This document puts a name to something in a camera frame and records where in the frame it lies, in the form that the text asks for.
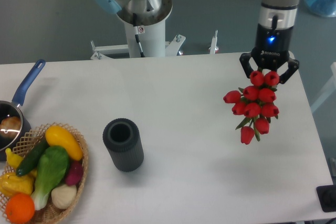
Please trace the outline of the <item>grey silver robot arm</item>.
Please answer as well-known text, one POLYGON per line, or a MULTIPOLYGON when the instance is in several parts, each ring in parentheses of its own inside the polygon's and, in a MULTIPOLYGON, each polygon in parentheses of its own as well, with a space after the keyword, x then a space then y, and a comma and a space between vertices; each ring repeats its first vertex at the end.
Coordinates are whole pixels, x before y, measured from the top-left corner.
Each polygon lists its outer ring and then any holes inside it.
MULTIPOLYGON (((172 0, 94 1, 124 23, 130 57, 177 54, 183 40, 175 38, 170 44, 165 41, 165 22, 172 11, 172 0)), ((287 70, 279 78, 282 84, 298 70, 299 62, 289 56, 298 4, 299 0, 261 0, 255 46, 239 59, 247 77, 252 73, 251 59, 258 67, 271 71, 287 64, 287 70)))

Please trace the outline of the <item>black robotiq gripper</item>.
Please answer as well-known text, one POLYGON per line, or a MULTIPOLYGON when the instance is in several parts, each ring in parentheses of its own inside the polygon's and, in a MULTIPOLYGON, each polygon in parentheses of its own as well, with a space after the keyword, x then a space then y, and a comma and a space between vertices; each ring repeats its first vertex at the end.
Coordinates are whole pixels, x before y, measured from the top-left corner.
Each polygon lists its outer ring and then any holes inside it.
POLYGON ((279 76, 278 84, 285 84, 299 69, 299 61, 289 57, 289 45, 293 28, 276 29, 257 26, 255 47, 251 52, 242 53, 239 62, 247 78, 250 78, 254 69, 250 59, 254 59, 258 67, 276 71, 279 76), (279 69, 287 64, 287 69, 280 73, 279 69))

